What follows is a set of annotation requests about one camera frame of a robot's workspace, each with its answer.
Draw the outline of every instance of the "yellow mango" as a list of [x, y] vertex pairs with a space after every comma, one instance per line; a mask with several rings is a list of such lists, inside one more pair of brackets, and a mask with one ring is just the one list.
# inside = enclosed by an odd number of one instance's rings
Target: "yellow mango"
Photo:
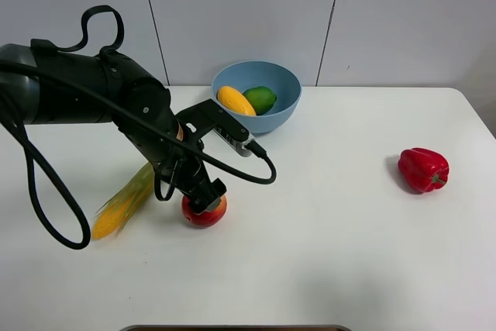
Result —
[[245, 116], [255, 116], [255, 109], [240, 91], [225, 85], [217, 92], [217, 99], [229, 110]]

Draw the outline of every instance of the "white wall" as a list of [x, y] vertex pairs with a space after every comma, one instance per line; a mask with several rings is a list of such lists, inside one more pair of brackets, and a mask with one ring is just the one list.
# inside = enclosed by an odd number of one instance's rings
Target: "white wall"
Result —
[[[151, 0], [171, 84], [210, 84], [238, 60], [272, 60], [314, 85], [453, 86], [496, 133], [495, 0]], [[81, 37], [81, 13], [117, 8], [122, 48], [167, 81], [148, 0], [0, 0], [0, 44]], [[90, 23], [96, 53], [115, 32], [110, 15]]]
[[151, 0], [171, 84], [267, 60], [315, 85], [332, 0]]
[[[124, 20], [126, 34], [121, 51], [166, 81], [148, 0], [0, 0], [0, 45], [29, 45], [32, 38], [48, 39], [69, 47], [81, 39], [81, 15], [94, 6], [109, 4]], [[81, 52], [96, 54], [115, 39], [111, 14], [96, 15], [88, 25], [88, 46]]]
[[319, 85], [456, 87], [496, 133], [496, 0], [336, 0], [325, 51]]

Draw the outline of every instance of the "green lime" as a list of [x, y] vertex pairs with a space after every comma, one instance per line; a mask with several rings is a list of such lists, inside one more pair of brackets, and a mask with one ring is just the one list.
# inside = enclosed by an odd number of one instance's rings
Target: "green lime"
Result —
[[243, 96], [255, 109], [255, 113], [261, 116], [272, 109], [277, 100], [277, 96], [267, 87], [250, 88], [243, 93]]

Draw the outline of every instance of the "black cable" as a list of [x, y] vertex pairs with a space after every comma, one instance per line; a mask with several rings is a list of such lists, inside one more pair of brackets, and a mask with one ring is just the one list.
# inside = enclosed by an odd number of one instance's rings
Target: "black cable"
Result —
[[[41, 224], [45, 229], [55, 238], [57, 241], [65, 245], [66, 247], [72, 248], [73, 250], [80, 250], [85, 248], [91, 239], [91, 230], [88, 225], [87, 219], [84, 217], [84, 213], [81, 207], [78, 205], [71, 192], [67, 189], [65, 184], [57, 175], [57, 172], [50, 166], [45, 157], [38, 151], [38, 149], [29, 141], [29, 137], [24, 127], [24, 123], [19, 115], [19, 110], [14, 104], [14, 100], [9, 96], [5, 90], [2, 90], [2, 95], [0, 95], [0, 102], [3, 107], [0, 108], [0, 123], [5, 127], [5, 129], [19, 142], [19, 144], [24, 149], [24, 155], [26, 156], [26, 166], [28, 174], [28, 190], [29, 198], [33, 204], [34, 212]], [[80, 243], [72, 242], [62, 236], [50, 223], [47, 216], [41, 208], [40, 200], [38, 199], [38, 194], [36, 192], [36, 179], [34, 172], [34, 161], [38, 163], [40, 168], [45, 172], [47, 177], [52, 181], [53, 186], [59, 191], [64, 201], [67, 203], [69, 208], [72, 210], [76, 216], [79, 224], [81, 225], [81, 230], [83, 237]]]
[[[155, 128], [154, 126], [150, 125], [149, 123], [143, 121], [141, 118], [138, 116], [135, 116], [134, 114], [128, 112], [127, 110], [121, 108], [119, 105], [115, 104], [114, 102], [108, 100], [107, 98], [100, 96], [97, 93], [94, 93], [92, 90], [87, 89], [86, 87], [75, 84], [71, 81], [66, 81], [64, 79], [60, 79], [59, 77], [47, 73], [45, 71], [41, 71], [37, 67], [25, 65], [25, 64], [18, 64], [16, 62], [10, 62], [10, 61], [3, 61], [0, 60], [0, 71], [6, 71], [9, 73], [16, 73], [16, 74], [22, 74], [22, 75], [27, 75], [27, 76], [36, 76], [39, 78], [44, 78], [49, 81], [50, 83], [55, 83], [55, 85], [60, 84], [60, 85], [65, 85], [71, 89], [74, 89], [75, 91], [78, 91], [82, 93], [83, 95], [86, 95], [89, 99], [91, 99], [93, 102], [107, 108], [110, 112], [113, 112], [114, 114], [117, 114], [118, 116], [121, 116], [123, 118], [129, 119], [134, 121], [138, 126], [141, 126], [142, 128], [146, 129], [148, 132], [152, 133], [155, 136], [159, 136], [160, 138], [165, 139], [167, 142], [172, 143], [173, 145], [189, 152], [195, 155], [196, 157], [200, 158], [201, 160], [211, 164], [214, 167], [217, 167], [218, 169], [221, 169], [228, 174], [231, 174], [233, 176], [236, 176], [237, 178], [241, 178], [245, 181], [253, 182], [255, 184], [272, 184], [275, 179], [276, 179], [276, 173], [275, 169], [271, 170], [271, 176], [269, 178], [258, 178], [256, 176], [253, 176], [251, 174], [247, 174], [245, 172], [242, 172], [240, 170], [235, 169], [234, 167], [229, 166], [228, 164], [225, 164], [221, 162], [220, 160], [215, 159], [214, 157], [209, 156], [208, 154], [203, 153], [202, 151], [190, 147], [189, 145], [183, 143], [180, 140], [177, 140], [175, 137], [171, 137], [167, 135], [165, 132], [161, 131], [160, 129]], [[267, 164], [268, 163], [268, 158], [267, 157], [261, 157]]]
[[[151, 126], [147, 122], [144, 122], [139, 117], [133, 115], [127, 110], [121, 108], [116, 105], [114, 102], [108, 100], [105, 97], [102, 97], [93, 91], [87, 89], [86, 87], [80, 86], [79, 84], [72, 83], [70, 81], [65, 81], [64, 79], [59, 79], [57, 76], [52, 75], [50, 73], [40, 71], [36, 67], [32, 67], [25, 64], [18, 64], [11, 61], [3, 61], [0, 60], [0, 71], [6, 71], [14, 74], [22, 74], [26, 76], [37, 76], [39, 78], [47, 79], [48, 84], [61, 84], [68, 86], [75, 91], [82, 93], [83, 95], [88, 96], [92, 101], [96, 102], [99, 105], [106, 107], [109, 111], [129, 120], [134, 121], [138, 126], [143, 127], [150, 133], [159, 136], [160, 138], [165, 139], [166, 141], [174, 144], [177, 147], [180, 147], [183, 150], [188, 151], [189, 153], [194, 154], [196, 157], [202, 159], [203, 161], [211, 164], [214, 167], [217, 167], [233, 176], [238, 178], [242, 178], [243, 180], [250, 181], [257, 184], [271, 184], [276, 179], [276, 169], [272, 161], [267, 156], [267, 152], [258, 145], [255, 141], [251, 141], [246, 145], [246, 148], [252, 150], [253, 153], [259, 158], [263, 159], [270, 168], [270, 177], [269, 178], [257, 178], [251, 174], [246, 174], [242, 171], [239, 171], [228, 164], [224, 164], [220, 160], [216, 160], [213, 157], [210, 157], [208, 154], [201, 152], [200, 150], [195, 149], [194, 147], [190, 147], [180, 140], [177, 140], [173, 137], [168, 136], [166, 133], [161, 130]], [[33, 204], [33, 208], [35, 210], [36, 215], [40, 219], [41, 223], [45, 227], [45, 229], [55, 238], [57, 241], [65, 245], [66, 247], [72, 248], [74, 250], [80, 250], [85, 248], [91, 239], [91, 230], [88, 225], [88, 221], [84, 216], [84, 213], [81, 210], [81, 207], [78, 205], [72, 194], [69, 192], [65, 184], [58, 177], [57, 172], [50, 166], [44, 156], [38, 151], [38, 149], [29, 141], [29, 137], [27, 136], [26, 129], [24, 127], [24, 123], [22, 122], [22, 118], [19, 114], [19, 109], [15, 105], [15, 101], [9, 96], [5, 90], [2, 90], [2, 94], [0, 95], [0, 102], [3, 104], [3, 108], [0, 107], [0, 123], [7, 129], [7, 131], [19, 142], [19, 144], [24, 149], [24, 154], [26, 156], [26, 166], [28, 173], [28, 189], [29, 189], [29, 197]], [[64, 198], [64, 201], [69, 205], [69, 208], [72, 210], [74, 215], [76, 216], [78, 222], [81, 225], [81, 230], [83, 233], [83, 237], [80, 243], [75, 243], [64, 236], [62, 236], [50, 223], [50, 221], [45, 216], [43, 209], [41, 208], [40, 201], [38, 199], [38, 195], [36, 192], [36, 181], [35, 181], [35, 173], [34, 173], [34, 161], [38, 163], [41, 169], [45, 172], [47, 177], [52, 181], [52, 184], [59, 191], [60, 195]]]
[[59, 50], [60, 52], [77, 52], [86, 47], [86, 44], [88, 44], [88, 21], [92, 16], [106, 12], [111, 12], [115, 16], [115, 21], [117, 22], [117, 36], [115, 37], [114, 43], [112, 43], [110, 46], [105, 46], [102, 49], [104, 50], [104, 52], [117, 50], [124, 41], [124, 22], [122, 21], [121, 15], [109, 5], [97, 5], [95, 7], [87, 9], [81, 17], [81, 30], [83, 32], [83, 39], [81, 39], [81, 41], [75, 46], [68, 48], [57, 47], [57, 50]]
[[166, 202], [172, 198], [172, 194], [174, 193], [174, 190], [176, 190], [177, 179], [179, 178], [179, 172], [181, 171], [182, 164], [183, 164], [182, 160], [176, 161], [165, 197], [162, 195], [162, 189], [160, 187], [162, 183], [162, 177], [161, 177], [162, 169], [164, 168], [165, 163], [159, 164], [157, 168], [157, 172], [155, 172], [155, 177], [153, 178], [153, 189], [155, 191], [155, 198], [157, 198], [159, 201]]

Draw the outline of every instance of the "red bell pepper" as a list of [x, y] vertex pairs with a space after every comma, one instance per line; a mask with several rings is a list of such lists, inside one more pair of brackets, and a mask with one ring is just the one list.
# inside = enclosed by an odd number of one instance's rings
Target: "red bell pepper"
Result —
[[445, 157], [421, 147], [403, 150], [398, 168], [410, 186], [421, 193], [442, 188], [450, 172]]

